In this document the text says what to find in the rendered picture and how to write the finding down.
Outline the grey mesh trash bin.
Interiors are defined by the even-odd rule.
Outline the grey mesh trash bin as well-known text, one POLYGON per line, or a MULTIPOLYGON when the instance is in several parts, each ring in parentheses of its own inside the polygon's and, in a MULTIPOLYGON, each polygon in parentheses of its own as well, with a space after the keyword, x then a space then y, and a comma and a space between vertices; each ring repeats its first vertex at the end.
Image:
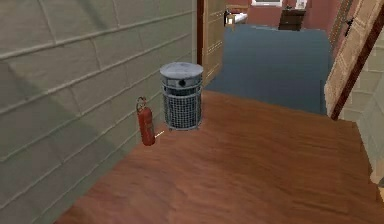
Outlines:
POLYGON ((197 129, 202 121, 203 67, 172 62, 160 68, 165 123, 170 130, 197 129))

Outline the red fire extinguisher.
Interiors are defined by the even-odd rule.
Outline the red fire extinguisher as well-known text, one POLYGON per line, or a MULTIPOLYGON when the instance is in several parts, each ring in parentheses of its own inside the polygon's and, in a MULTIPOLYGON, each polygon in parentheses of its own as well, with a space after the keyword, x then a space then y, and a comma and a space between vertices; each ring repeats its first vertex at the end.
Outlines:
POLYGON ((136 103, 136 113, 141 134, 142 143, 151 146, 155 143, 155 132, 151 109, 147 106, 146 98, 140 96, 136 103))

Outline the beige panelled room door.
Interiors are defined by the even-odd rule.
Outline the beige panelled room door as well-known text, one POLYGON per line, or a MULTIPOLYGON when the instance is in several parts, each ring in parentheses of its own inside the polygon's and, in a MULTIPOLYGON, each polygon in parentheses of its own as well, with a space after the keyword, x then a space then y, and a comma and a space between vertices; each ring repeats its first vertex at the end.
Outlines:
POLYGON ((384 0, 359 0, 324 86, 327 115, 337 120, 384 26, 384 0))
POLYGON ((222 69, 225 9, 225 0, 204 0, 202 48, 204 86, 207 86, 222 69))

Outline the white bed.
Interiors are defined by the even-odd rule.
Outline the white bed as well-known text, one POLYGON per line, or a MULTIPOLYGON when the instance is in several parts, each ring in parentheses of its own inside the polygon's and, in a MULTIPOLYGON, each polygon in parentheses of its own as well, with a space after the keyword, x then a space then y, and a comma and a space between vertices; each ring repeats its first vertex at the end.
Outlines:
POLYGON ((237 13, 237 14, 230 14, 227 17, 227 25, 233 25, 233 24, 241 24, 245 23, 248 18, 248 15, 246 13, 237 13))

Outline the white window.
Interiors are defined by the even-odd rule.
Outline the white window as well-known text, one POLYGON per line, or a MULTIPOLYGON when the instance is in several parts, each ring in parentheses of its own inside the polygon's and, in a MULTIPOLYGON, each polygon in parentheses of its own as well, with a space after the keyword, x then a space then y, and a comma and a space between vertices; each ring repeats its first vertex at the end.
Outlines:
POLYGON ((284 0, 251 0, 252 6, 274 6, 281 7, 284 0))

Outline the dark brown wooden cabinet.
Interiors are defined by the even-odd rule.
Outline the dark brown wooden cabinet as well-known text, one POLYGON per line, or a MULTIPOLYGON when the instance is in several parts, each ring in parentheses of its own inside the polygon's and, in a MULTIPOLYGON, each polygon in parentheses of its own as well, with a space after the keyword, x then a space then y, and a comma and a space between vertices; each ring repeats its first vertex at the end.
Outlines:
POLYGON ((306 11, 301 9, 283 9, 278 29, 300 31, 305 13, 306 11))

